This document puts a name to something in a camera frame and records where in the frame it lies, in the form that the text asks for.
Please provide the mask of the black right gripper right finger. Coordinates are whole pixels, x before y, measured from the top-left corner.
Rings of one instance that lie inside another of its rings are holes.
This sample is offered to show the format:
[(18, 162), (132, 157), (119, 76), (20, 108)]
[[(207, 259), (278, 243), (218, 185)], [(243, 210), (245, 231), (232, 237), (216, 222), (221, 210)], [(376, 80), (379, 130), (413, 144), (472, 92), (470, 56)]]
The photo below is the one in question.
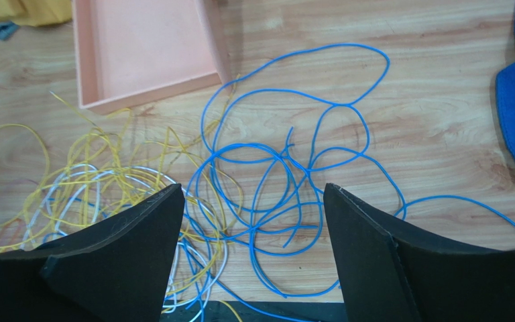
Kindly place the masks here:
[(325, 217), (350, 321), (515, 321), (515, 250), (455, 241), (329, 183)]

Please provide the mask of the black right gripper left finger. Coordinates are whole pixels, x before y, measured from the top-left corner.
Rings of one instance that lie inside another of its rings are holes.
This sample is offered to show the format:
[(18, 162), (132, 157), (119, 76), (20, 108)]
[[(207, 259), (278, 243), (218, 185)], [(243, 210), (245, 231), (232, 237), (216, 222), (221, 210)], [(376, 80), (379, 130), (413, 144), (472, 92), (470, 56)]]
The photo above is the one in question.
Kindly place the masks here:
[(171, 184), (78, 232), (0, 254), (0, 321), (158, 321), (184, 205)]

